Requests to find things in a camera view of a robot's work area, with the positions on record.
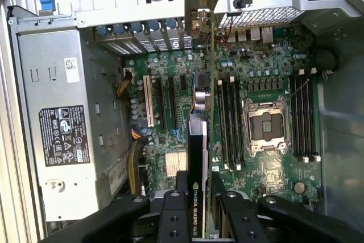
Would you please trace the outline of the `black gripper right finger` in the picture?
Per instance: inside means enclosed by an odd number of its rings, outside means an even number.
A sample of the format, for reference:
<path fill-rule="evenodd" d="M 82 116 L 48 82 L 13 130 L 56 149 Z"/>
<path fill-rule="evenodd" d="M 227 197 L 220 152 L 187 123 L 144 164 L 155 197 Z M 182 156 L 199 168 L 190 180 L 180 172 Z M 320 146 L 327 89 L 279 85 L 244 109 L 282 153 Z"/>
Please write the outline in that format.
<path fill-rule="evenodd" d="M 363 242 L 363 233 L 284 198 L 267 195 L 253 205 L 227 190 L 212 173 L 212 214 L 223 238 L 235 242 Z"/>

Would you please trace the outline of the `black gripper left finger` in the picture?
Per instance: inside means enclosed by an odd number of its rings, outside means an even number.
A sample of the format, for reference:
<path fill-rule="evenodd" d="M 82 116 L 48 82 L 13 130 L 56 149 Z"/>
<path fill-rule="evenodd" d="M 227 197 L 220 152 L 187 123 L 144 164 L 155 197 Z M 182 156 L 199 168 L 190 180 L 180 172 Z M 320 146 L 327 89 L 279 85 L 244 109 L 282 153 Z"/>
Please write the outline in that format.
<path fill-rule="evenodd" d="M 187 180 L 187 171 L 177 172 L 175 189 L 154 200 L 123 195 L 43 242 L 189 242 Z"/>

